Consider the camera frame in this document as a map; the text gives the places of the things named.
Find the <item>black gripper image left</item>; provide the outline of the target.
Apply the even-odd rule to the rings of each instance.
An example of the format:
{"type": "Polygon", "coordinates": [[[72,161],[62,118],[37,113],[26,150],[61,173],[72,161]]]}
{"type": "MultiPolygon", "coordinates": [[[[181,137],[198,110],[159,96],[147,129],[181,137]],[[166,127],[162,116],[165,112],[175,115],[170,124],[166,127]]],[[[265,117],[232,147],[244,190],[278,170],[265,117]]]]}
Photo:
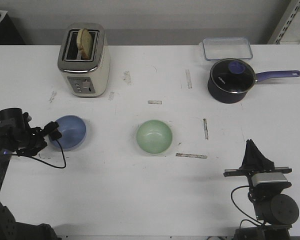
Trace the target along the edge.
{"type": "MultiPolygon", "coordinates": [[[[40,127],[31,128],[32,118],[21,108],[12,107],[0,110],[0,127],[7,129],[8,149],[18,156],[34,157],[47,147],[40,127]]],[[[59,124],[51,121],[44,126],[44,134],[50,134],[51,140],[58,140],[62,134],[57,131],[59,124]]]]}

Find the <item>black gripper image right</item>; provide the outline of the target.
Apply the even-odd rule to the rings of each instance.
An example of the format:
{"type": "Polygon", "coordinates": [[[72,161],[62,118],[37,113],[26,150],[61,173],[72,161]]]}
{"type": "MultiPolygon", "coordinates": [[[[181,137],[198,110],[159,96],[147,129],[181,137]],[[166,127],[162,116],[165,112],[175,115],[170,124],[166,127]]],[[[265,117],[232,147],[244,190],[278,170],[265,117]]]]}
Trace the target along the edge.
{"type": "Polygon", "coordinates": [[[279,186],[278,183],[275,184],[261,184],[257,187],[252,186],[252,176],[258,173],[283,173],[289,174],[292,169],[289,167],[275,167],[273,161],[266,158],[255,145],[252,139],[248,139],[245,145],[245,151],[243,160],[240,168],[238,169],[225,169],[224,177],[239,177],[245,176],[248,181],[249,194],[252,198],[272,198],[280,194],[283,190],[288,188],[283,188],[279,186]]]}

